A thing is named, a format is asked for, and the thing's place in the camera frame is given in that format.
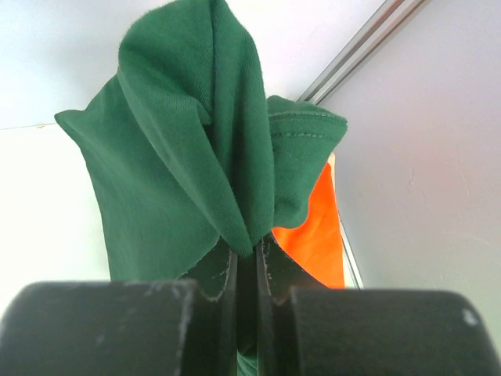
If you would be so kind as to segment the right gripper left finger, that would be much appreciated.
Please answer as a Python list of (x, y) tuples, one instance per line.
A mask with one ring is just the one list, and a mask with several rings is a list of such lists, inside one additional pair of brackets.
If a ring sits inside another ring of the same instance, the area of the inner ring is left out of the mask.
[(234, 375), (237, 255), (173, 281), (39, 282), (1, 319), (4, 375)]

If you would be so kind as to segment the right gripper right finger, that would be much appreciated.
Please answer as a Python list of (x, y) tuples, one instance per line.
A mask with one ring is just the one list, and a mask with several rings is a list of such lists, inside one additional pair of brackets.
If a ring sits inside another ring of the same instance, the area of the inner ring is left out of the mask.
[(451, 291), (330, 289), (272, 237), (254, 249), (261, 375), (497, 375), (481, 316)]

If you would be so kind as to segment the dark green t-shirt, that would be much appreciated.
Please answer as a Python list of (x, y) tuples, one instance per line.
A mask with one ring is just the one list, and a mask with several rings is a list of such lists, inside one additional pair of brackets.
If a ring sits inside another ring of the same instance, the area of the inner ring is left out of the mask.
[(243, 261), (308, 199), (344, 118), (266, 96), (254, 41), (224, 1), (175, 1), (137, 20), (117, 73), (56, 123), (79, 146), (112, 280), (173, 280), (218, 244)]

